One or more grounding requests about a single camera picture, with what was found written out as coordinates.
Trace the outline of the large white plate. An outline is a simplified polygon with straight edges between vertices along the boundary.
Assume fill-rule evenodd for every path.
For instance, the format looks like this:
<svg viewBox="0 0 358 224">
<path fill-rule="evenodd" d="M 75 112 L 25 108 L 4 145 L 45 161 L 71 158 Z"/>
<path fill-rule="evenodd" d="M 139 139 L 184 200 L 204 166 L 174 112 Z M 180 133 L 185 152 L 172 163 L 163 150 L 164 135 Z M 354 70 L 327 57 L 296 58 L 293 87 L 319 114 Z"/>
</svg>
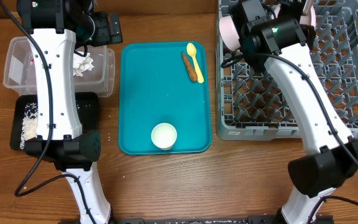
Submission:
<svg viewBox="0 0 358 224">
<path fill-rule="evenodd" d="M 316 27 L 316 13 L 313 6 L 310 6 L 310 11 L 306 16 L 300 17 L 300 24 Z"/>
</svg>

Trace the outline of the white napkin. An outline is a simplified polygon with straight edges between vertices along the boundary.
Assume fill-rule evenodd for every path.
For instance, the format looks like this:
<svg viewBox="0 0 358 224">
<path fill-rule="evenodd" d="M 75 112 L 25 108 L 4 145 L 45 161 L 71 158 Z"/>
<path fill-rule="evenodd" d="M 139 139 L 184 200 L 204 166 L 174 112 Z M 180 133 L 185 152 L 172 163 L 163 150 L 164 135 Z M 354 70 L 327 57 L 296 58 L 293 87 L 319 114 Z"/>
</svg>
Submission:
<svg viewBox="0 0 358 224">
<path fill-rule="evenodd" d="M 94 68 L 91 54 L 87 53 L 85 57 L 74 54 L 73 56 L 73 75 L 82 77 L 85 71 L 92 71 Z"/>
</svg>

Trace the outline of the pink bowl with rice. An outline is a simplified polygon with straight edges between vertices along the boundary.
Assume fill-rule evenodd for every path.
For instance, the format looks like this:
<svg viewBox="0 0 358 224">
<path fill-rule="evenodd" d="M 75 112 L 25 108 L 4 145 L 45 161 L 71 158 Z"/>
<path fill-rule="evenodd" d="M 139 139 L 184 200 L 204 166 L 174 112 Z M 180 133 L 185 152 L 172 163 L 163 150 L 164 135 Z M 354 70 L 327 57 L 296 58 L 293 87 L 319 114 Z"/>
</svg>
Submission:
<svg viewBox="0 0 358 224">
<path fill-rule="evenodd" d="M 220 18 L 219 32 L 224 44 L 229 50 L 235 51 L 241 46 L 239 42 L 240 37 L 231 16 Z"/>
</svg>

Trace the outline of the yellow plastic spoon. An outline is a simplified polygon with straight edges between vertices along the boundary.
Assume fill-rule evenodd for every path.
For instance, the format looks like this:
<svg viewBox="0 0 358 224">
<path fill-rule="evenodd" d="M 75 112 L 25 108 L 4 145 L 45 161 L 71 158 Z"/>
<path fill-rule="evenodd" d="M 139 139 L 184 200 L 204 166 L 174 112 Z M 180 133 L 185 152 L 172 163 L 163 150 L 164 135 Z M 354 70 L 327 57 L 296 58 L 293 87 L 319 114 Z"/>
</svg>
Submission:
<svg viewBox="0 0 358 224">
<path fill-rule="evenodd" d="M 200 66 L 198 65 L 198 61 L 196 59 L 196 47 L 193 43 L 189 42 L 186 46 L 186 51 L 187 54 L 192 58 L 193 60 L 193 65 L 194 65 L 194 69 L 195 72 L 197 74 L 197 81 L 198 83 L 204 83 L 204 76 L 202 74 L 202 71 L 200 69 Z"/>
</svg>

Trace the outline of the brown carrot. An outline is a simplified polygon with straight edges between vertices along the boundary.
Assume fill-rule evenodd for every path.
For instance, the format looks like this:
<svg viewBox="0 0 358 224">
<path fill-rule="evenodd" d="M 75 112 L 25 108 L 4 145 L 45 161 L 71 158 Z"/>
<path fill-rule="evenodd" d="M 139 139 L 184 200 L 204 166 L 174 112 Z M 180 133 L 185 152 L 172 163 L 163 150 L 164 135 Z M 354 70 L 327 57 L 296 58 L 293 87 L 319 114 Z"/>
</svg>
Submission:
<svg viewBox="0 0 358 224">
<path fill-rule="evenodd" d="M 190 63 L 188 57 L 185 55 L 184 52 L 181 53 L 181 57 L 183 59 L 183 62 L 185 64 L 186 71 L 188 72 L 188 76 L 192 82 L 197 82 L 198 77 L 195 72 L 195 69 L 193 68 L 192 64 Z"/>
</svg>

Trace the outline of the white cup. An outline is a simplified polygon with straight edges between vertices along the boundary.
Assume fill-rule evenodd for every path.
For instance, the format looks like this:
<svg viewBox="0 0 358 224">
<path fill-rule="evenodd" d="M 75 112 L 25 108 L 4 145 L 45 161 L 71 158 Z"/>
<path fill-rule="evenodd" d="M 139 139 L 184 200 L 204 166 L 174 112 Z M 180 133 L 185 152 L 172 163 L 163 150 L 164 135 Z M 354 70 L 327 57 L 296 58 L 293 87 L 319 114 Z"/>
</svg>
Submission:
<svg viewBox="0 0 358 224">
<path fill-rule="evenodd" d="M 160 123 L 151 132 L 152 143 L 163 151 L 170 150 L 173 147 L 177 136 L 177 130 L 169 123 Z"/>
</svg>

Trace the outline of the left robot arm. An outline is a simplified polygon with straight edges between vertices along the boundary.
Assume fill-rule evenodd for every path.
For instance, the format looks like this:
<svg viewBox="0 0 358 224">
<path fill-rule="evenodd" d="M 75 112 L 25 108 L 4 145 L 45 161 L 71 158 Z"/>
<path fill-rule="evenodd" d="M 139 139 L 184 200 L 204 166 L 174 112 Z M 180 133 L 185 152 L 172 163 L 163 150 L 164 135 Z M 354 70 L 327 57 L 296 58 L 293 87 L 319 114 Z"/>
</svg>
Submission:
<svg viewBox="0 0 358 224">
<path fill-rule="evenodd" d="M 37 86 L 37 129 L 24 150 L 51 162 L 70 184 L 81 223 L 111 223 L 112 208 L 97 169 L 101 136 L 84 130 L 76 107 L 73 61 L 79 47 L 115 43 L 105 12 L 93 1 L 17 2 L 17 26 L 33 54 Z"/>
</svg>

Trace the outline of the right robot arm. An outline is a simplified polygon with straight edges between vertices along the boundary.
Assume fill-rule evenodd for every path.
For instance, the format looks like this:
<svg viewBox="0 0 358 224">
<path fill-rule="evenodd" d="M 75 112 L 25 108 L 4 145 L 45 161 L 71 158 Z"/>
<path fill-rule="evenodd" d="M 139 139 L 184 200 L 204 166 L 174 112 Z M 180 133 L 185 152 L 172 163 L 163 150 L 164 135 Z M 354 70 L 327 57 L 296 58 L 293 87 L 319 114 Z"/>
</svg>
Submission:
<svg viewBox="0 0 358 224">
<path fill-rule="evenodd" d="M 277 83 L 301 133 L 305 156 L 288 163 L 294 188 L 275 223 L 316 223 L 322 204 L 358 171 L 358 138 L 342 122 L 314 69 L 311 1 L 280 1 L 273 11 L 259 0 L 239 1 L 219 21 L 226 47 Z"/>
</svg>

